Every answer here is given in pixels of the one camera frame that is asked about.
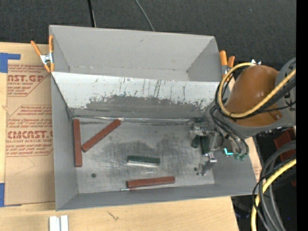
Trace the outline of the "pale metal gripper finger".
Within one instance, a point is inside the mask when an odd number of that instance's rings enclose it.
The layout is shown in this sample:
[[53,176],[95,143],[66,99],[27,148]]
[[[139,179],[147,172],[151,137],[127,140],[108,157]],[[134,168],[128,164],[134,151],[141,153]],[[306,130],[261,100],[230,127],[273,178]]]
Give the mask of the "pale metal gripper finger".
[[208,135],[208,124],[207,123],[194,123],[190,130],[190,139],[194,139],[196,136]]
[[198,176],[205,176],[217,162],[217,159],[213,154],[205,154],[205,157],[206,159],[202,160],[198,165]]

